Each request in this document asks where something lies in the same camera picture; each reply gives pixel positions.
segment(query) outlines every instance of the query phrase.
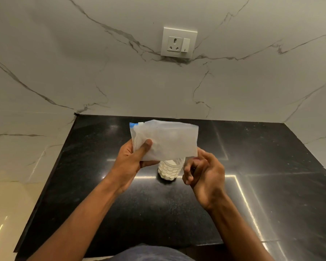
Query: plastic bag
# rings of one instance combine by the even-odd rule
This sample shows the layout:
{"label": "plastic bag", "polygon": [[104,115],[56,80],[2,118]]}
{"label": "plastic bag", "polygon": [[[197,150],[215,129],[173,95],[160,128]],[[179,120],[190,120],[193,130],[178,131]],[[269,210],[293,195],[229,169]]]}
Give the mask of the plastic bag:
{"label": "plastic bag", "polygon": [[197,125],[151,120],[145,123],[130,123],[129,127],[134,151],[138,150],[147,139],[153,141],[143,161],[164,161],[197,156]]}

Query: jar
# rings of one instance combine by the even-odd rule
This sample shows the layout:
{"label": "jar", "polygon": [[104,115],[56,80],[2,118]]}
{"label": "jar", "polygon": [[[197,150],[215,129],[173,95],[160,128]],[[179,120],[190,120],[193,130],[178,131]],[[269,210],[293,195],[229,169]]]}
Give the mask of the jar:
{"label": "jar", "polygon": [[184,162],[185,158],[161,161],[158,166],[158,173],[165,180],[174,180],[178,177]]}

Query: black granite countertop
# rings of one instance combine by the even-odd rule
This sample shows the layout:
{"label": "black granite countertop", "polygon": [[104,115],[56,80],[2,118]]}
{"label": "black granite countertop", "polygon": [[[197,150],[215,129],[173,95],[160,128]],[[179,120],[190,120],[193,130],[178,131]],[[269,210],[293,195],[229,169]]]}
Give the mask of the black granite countertop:
{"label": "black granite countertop", "polygon": [[[226,168],[226,190],[276,260],[326,260],[326,170],[283,123],[79,115],[17,244],[28,258],[104,178],[130,139],[129,123],[199,126],[198,146]],[[139,243],[183,248],[221,244],[209,215],[181,177],[139,171],[113,204],[85,257]]]}

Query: marble backsplash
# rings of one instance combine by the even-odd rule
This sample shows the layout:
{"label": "marble backsplash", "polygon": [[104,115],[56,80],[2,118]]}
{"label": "marble backsplash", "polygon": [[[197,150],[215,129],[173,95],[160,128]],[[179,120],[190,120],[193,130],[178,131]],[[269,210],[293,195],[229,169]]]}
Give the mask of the marble backsplash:
{"label": "marble backsplash", "polygon": [[326,0],[0,0],[0,181],[44,182],[74,112],[284,122],[326,167]]}

